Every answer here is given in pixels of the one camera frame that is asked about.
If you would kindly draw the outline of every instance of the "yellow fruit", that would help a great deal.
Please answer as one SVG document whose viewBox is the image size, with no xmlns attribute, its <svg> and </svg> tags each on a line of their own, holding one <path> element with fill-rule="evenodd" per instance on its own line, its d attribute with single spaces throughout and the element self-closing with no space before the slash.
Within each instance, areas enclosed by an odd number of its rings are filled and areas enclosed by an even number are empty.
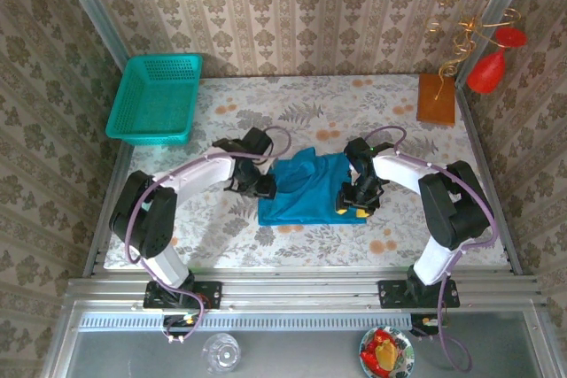
<svg viewBox="0 0 567 378">
<path fill-rule="evenodd" d="M 376 347 L 376 359 L 378 365 L 385 371 L 392 371 L 398 358 L 398 349 L 390 340 L 384 341 L 381 345 Z"/>
</svg>

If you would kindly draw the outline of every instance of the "plate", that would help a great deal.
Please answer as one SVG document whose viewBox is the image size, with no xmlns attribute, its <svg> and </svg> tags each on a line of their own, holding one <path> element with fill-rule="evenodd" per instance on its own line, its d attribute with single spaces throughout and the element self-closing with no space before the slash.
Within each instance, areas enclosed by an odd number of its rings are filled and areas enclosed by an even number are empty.
<svg viewBox="0 0 567 378">
<path fill-rule="evenodd" d="M 390 372 L 390 378 L 408 378 L 411 375 L 411 371 L 414 370 L 414 364 L 416 362 L 414 347 L 411 345 L 409 339 L 401 333 L 401 331 L 387 326 L 372 328 L 362 338 L 361 348 L 359 349 L 359 360 L 361 361 L 362 370 L 369 378 L 380 378 L 378 375 L 370 371 L 360 357 L 360 354 L 366 349 L 366 345 L 372 341 L 374 334 L 379 329 L 392 336 L 396 343 L 396 347 L 398 347 L 398 350 L 400 351 L 394 369 Z"/>
</svg>

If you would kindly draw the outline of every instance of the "orange wooden block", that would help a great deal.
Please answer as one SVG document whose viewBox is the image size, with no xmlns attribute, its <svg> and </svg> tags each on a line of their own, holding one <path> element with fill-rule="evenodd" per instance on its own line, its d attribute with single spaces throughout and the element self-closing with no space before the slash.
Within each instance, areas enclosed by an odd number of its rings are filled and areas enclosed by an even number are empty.
<svg viewBox="0 0 567 378">
<path fill-rule="evenodd" d="M 417 119 L 426 123 L 454 126 L 454 78 L 441 79 L 437 74 L 419 74 L 419 96 L 417 99 Z"/>
</svg>

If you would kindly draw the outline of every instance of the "patterned wallpaper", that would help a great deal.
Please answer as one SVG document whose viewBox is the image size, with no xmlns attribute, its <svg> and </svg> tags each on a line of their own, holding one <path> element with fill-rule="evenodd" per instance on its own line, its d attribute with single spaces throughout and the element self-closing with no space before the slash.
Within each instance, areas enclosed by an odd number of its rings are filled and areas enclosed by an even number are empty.
<svg viewBox="0 0 567 378">
<path fill-rule="evenodd" d="M 204 76 L 414 73 L 447 54 L 461 0 L 101 0 L 130 55 L 205 54 Z"/>
<path fill-rule="evenodd" d="M 78 0 L 0 0 L 0 376 L 37 376 L 82 274 L 119 82 Z"/>
<path fill-rule="evenodd" d="M 540 277 L 567 354 L 567 0 L 514 0 L 529 42 L 470 96 L 523 266 Z"/>
</svg>

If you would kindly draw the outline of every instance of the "green basket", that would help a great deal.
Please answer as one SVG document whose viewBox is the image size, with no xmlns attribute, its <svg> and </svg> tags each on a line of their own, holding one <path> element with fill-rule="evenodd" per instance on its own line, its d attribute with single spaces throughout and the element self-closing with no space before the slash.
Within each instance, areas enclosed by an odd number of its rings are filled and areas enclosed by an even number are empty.
<svg viewBox="0 0 567 378">
<path fill-rule="evenodd" d="M 106 134 L 132 145 L 189 141 L 203 58 L 195 54 L 131 58 L 114 99 Z"/>
</svg>

